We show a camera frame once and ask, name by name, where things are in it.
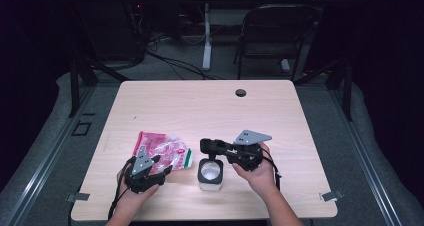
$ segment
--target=desk leg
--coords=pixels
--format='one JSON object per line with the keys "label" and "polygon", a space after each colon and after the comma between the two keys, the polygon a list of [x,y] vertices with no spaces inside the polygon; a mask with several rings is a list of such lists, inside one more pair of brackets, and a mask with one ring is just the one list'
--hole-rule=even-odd
{"label": "desk leg", "polygon": [[203,54],[203,70],[211,69],[211,28],[209,21],[209,4],[205,4],[205,51]]}

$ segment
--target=human hand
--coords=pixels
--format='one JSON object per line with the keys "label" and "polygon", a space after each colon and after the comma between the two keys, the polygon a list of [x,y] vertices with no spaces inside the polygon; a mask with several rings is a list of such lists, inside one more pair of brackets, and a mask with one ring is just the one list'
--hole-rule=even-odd
{"label": "human hand", "polygon": [[[262,142],[259,143],[259,146],[263,149],[262,155],[271,159],[271,156],[265,152],[267,151],[270,153],[268,146]],[[246,171],[240,165],[235,163],[233,163],[233,168],[240,177],[244,178],[249,183],[250,187],[261,198],[264,198],[266,193],[278,190],[274,181],[274,168],[267,160],[262,160],[259,167],[253,171]]]}
{"label": "human hand", "polygon": [[[119,182],[121,172],[116,175],[116,179]],[[146,202],[157,190],[159,185],[153,185],[143,193],[137,194],[129,190],[124,182],[124,177],[121,181],[121,187],[119,188],[119,195],[122,197],[116,204],[115,212],[112,218],[107,222],[106,225],[128,225],[140,211],[144,202]]]}

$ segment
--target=black chair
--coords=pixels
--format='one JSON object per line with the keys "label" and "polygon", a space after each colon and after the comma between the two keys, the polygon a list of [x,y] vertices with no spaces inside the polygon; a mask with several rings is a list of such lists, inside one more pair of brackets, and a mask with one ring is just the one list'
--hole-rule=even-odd
{"label": "black chair", "polygon": [[293,81],[299,63],[305,34],[318,21],[318,11],[306,5],[267,4],[249,11],[244,17],[239,45],[238,79],[243,58],[294,59]]}

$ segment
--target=black hole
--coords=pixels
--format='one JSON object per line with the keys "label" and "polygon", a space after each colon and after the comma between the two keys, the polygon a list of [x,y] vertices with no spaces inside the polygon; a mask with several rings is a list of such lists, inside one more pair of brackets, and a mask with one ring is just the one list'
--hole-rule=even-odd
{"label": "black hole", "polygon": [[246,96],[246,90],[244,90],[244,89],[237,89],[236,90],[236,95],[237,96],[239,96],[239,97],[244,97],[244,96]]}

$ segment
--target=forearm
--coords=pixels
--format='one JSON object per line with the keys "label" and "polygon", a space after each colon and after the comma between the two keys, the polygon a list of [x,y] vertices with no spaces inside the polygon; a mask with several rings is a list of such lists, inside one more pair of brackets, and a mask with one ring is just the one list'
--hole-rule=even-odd
{"label": "forearm", "polygon": [[273,226],[303,225],[277,188],[260,196],[265,202]]}

